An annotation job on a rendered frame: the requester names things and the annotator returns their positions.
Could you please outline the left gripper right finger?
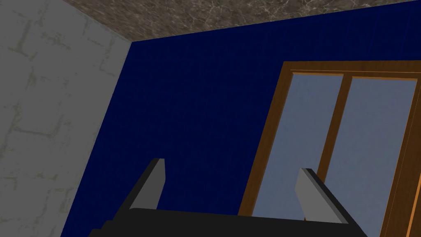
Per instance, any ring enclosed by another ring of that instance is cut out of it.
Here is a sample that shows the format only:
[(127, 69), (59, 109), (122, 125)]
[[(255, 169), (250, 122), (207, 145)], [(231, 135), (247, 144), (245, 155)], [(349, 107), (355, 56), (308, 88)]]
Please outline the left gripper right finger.
[(295, 192), (306, 220), (355, 224), (346, 209), (312, 169), (299, 170)]

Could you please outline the brown wooden framed window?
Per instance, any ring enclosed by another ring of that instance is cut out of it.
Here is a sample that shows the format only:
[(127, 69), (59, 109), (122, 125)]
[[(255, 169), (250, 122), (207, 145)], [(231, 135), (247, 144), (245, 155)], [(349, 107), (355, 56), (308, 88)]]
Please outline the brown wooden framed window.
[(239, 215), (272, 179), (316, 174), (368, 237), (421, 237), (421, 60), (284, 62)]

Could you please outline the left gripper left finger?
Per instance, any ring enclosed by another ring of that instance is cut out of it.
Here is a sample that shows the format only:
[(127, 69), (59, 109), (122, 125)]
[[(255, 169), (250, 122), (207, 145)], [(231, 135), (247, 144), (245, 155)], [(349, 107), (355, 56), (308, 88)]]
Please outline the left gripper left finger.
[(119, 210), (127, 211), (135, 208), (156, 209), (164, 184), (165, 160), (152, 159)]

